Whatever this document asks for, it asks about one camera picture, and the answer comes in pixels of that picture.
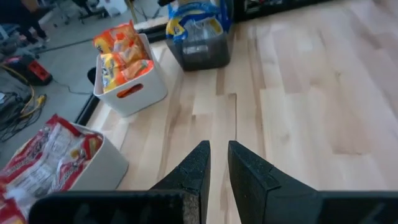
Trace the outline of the red black power station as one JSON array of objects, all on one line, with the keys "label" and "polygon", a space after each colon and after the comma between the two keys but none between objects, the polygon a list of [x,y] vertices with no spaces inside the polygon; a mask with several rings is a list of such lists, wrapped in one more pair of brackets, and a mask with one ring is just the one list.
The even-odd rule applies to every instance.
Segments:
[{"label": "red black power station", "polygon": [[9,58],[5,66],[21,74],[32,86],[45,86],[53,80],[53,76],[29,55]]}]

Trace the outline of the white plastic bin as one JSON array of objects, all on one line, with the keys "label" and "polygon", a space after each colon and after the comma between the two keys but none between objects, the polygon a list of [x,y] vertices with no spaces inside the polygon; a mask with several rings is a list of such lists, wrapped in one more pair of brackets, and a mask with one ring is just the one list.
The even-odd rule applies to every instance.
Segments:
[{"label": "white plastic bin", "polygon": [[102,84],[102,71],[100,57],[96,59],[96,76],[93,94],[103,103],[115,110],[120,116],[130,116],[160,100],[168,93],[166,84],[162,78],[162,69],[150,47],[145,34],[139,35],[149,58],[154,66],[145,74],[128,81],[127,83],[105,92]]},{"label": "white plastic bin", "polygon": [[[114,190],[119,185],[128,168],[127,159],[121,154],[119,149],[103,133],[94,131],[90,128],[71,123],[80,131],[87,131],[99,134],[103,138],[103,144],[98,152],[89,161],[84,171],[77,178],[69,190]],[[0,192],[8,195],[16,193],[22,197],[35,197],[21,188],[7,189],[0,184]]]}]

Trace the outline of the orange Maruchan chicken ramen pack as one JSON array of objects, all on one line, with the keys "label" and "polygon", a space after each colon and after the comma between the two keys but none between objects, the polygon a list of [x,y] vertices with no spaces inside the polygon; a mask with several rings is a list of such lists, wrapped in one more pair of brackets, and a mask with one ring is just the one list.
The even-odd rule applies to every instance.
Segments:
[{"label": "orange Maruchan chicken ramen pack", "polygon": [[133,80],[139,76],[145,75],[154,68],[153,60],[137,60],[126,68],[122,69],[118,75],[121,83],[126,83],[129,80]]},{"label": "orange Maruchan chicken ramen pack", "polygon": [[100,65],[104,92],[127,82],[123,75],[126,64],[119,53],[101,54]]},{"label": "orange Maruchan chicken ramen pack", "polygon": [[125,50],[134,43],[136,30],[132,21],[107,29],[93,39],[93,45],[101,54]]},{"label": "orange Maruchan chicken ramen pack", "polygon": [[148,59],[142,40],[135,33],[117,33],[113,52],[118,53],[126,64]]}]

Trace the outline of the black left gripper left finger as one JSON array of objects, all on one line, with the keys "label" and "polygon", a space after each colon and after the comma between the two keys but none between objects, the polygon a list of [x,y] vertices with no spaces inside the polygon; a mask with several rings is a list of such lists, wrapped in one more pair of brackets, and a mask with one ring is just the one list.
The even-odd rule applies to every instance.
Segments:
[{"label": "black left gripper left finger", "polygon": [[150,191],[149,224],[206,224],[211,147],[201,141]]}]

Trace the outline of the black office chair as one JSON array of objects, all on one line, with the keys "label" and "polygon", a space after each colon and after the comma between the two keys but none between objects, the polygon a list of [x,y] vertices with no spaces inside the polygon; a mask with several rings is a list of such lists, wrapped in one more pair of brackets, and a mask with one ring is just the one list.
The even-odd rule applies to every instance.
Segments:
[{"label": "black office chair", "polygon": [[72,2],[78,7],[78,20],[84,24],[85,19],[91,17],[97,17],[98,19],[104,19],[109,16],[107,10],[104,7],[99,7],[99,0],[53,0],[53,4],[57,7],[60,12],[61,18],[65,25],[68,25],[71,21],[71,17],[67,14],[67,11],[63,8],[67,2]]}]

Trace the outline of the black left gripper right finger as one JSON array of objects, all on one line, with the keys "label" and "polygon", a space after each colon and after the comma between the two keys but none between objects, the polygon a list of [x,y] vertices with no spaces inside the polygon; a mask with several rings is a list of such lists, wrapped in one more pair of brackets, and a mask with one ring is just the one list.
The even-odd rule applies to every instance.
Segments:
[{"label": "black left gripper right finger", "polygon": [[228,143],[229,178],[242,224],[315,224],[318,193],[237,141]]}]

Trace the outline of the red Maruchan ramen pack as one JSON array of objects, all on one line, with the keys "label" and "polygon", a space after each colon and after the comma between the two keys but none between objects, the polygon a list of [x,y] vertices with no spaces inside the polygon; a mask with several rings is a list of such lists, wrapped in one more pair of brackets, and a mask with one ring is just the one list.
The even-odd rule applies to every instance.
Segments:
[{"label": "red Maruchan ramen pack", "polygon": [[84,134],[67,120],[53,115],[0,171],[0,184],[21,188],[35,197],[49,192],[59,160]]},{"label": "red Maruchan ramen pack", "polygon": [[0,192],[0,224],[26,224],[25,198]]},{"label": "red Maruchan ramen pack", "polygon": [[71,189],[103,144],[99,134],[84,134],[59,160],[49,192]]}]

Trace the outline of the white trash bin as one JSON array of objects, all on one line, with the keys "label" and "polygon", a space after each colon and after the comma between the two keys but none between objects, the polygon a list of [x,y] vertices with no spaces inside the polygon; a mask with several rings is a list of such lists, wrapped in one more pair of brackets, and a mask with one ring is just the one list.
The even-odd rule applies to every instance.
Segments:
[{"label": "white trash bin", "polygon": [[123,14],[128,10],[125,0],[101,0],[101,3],[111,17]]}]

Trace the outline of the blue Maruchan ramen pack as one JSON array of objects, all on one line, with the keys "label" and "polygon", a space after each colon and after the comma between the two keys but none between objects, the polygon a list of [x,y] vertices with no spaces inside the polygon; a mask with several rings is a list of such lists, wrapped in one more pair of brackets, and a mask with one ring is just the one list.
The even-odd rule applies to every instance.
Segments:
[{"label": "blue Maruchan ramen pack", "polygon": [[167,9],[169,11],[169,20],[175,13],[181,14],[192,10],[215,13],[222,23],[224,32],[229,31],[232,23],[226,0],[218,0],[217,4],[213,3],[212,0],[176,0],[176,3],[168,3]]},{"label": "blue Maruchan ramen pack", "polygon": [[212,12],[192,10],[175,13],[168,21],[166,38],[177,42],[194,42],[217,37],[224,32],[218,15]]}]

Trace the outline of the person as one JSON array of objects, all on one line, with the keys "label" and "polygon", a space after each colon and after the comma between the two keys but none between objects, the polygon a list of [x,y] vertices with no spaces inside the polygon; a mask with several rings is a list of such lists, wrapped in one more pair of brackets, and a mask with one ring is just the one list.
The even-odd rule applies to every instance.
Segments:
[{"label": "person", "polygon": [[42,45],[29,31],[33,28],[37,35],[44,41],[48,42],[49,37],[41,28],[38,18],[33,12],[22,3],[21,0],[0,0],[0,24],[18,25],[18,32],[24,35],[28,42],[35,45]]}]

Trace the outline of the grey plastic bin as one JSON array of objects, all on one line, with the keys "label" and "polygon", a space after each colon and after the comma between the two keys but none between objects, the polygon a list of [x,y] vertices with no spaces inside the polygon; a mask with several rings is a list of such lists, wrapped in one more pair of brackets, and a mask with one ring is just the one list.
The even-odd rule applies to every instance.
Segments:
[{"label": "grey plastic bin", "polygon": [[217,31],[216,19],[188,21],[188,34],[183,39],[167,39],[166,44],[185,71],[221,68],[231,60],[231,34]]}]

